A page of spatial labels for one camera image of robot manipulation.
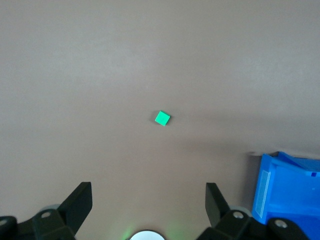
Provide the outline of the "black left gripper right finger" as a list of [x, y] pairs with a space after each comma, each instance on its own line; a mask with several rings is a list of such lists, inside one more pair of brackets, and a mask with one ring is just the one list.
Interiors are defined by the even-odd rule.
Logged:
[[205, 210], [210, 222], [198, 240], [249, 240], [251, 218], [239, 209], [231, 209], [216, 183], [205, 187]]

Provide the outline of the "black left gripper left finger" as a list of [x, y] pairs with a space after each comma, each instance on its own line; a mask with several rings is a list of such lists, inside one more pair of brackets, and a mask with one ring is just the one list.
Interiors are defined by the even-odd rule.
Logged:
[[46, 209], [33, 217], [35, 238], [37, 240], [74, 240], [92, 207], [92, 184], [82, 182], [57, 209]]

